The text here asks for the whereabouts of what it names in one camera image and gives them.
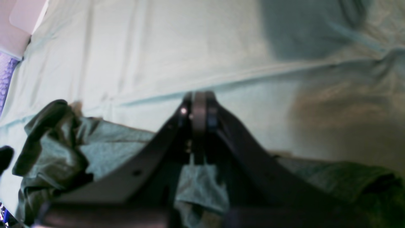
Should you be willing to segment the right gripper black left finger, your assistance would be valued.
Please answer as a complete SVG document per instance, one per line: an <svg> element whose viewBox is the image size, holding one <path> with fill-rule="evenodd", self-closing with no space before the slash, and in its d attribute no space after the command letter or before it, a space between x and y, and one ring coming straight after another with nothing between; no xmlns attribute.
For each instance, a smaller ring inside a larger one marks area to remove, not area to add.
<svg viewBox="0 0 405 228"><path fill-rule="evenodd" d="M173 207L182 166L203 158L205 92L187 93L136 156L106 177L41 209L34 228L180 228Z"/></svg>

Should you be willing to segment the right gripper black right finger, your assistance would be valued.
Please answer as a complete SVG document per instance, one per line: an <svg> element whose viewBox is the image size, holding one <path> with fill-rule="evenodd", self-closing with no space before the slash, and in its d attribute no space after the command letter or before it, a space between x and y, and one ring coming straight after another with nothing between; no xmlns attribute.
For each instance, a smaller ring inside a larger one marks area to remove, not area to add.
<svg viewBox="0 0 405 228"><path fill-rule="evenodd" d="M355 207L285 169L206 92L208 161L227 187L225 228L370 228Z"/></svg>

